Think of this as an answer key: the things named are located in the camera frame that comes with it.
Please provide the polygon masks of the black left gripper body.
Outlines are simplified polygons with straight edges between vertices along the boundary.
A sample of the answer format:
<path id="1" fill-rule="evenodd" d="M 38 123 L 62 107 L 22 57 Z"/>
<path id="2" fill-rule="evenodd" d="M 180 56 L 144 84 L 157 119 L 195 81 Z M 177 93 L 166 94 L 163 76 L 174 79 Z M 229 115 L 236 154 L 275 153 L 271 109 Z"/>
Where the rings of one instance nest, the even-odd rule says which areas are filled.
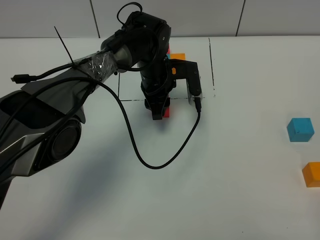
<path id="1" fill-rule="evenodd" d="M 164 112 L 170 106 L 169 93 L 176 87 L 170 72 L 168 56 L 158 59 L 151 67 L 140 72 L 145 106 L 152 112 Z"/>

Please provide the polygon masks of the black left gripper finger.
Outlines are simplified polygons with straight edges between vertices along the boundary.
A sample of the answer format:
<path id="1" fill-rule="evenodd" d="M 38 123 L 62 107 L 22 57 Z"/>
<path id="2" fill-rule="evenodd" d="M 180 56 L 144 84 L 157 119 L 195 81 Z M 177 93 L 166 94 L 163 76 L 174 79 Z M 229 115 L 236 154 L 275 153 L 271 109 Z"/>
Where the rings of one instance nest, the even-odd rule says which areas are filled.
<path id="1" fill-rule="evenodd" d="M 165 112 L 165 103 L 163 101 L 153 102 L 150 104 L 153 120 L 161 120 Z"/>

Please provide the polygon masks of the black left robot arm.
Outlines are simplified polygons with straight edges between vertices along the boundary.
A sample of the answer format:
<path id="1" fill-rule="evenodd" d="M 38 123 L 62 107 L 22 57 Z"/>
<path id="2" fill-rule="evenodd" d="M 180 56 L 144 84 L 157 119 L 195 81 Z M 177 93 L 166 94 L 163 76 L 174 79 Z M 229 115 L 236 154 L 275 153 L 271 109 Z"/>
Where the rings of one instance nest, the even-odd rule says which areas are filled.
<path id="1" fill-rule="evenodd" d="M 131 13 L 100 50 L 41 75 L 18 74 L 22 87 L 0 99 L 0 198 L 15 177 L 29 177 L 69 156 L 85 123 L 83 105 L 113 74 L 139 72 L 148 97 L 167 98 L 167 22 L 142 11 Z"/>

